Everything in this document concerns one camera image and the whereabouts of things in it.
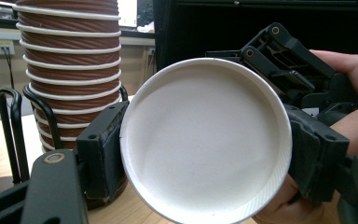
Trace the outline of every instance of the table surface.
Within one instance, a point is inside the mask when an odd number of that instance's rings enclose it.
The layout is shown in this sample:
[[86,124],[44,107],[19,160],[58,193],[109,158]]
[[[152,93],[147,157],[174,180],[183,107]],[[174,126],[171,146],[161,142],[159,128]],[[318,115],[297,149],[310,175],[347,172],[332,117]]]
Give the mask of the table surface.
[[[34,116],[22,117],[27,158],[32,170],[33,162],[42,155],[39,133]],[[11,176],[5,137],[0,122],[0,177]],[[123,193],[107,206],[89,211],[89,223],[172,223],[151,210],[137,195],[131,184]],[[255,224],[252,219],[242,224]]]

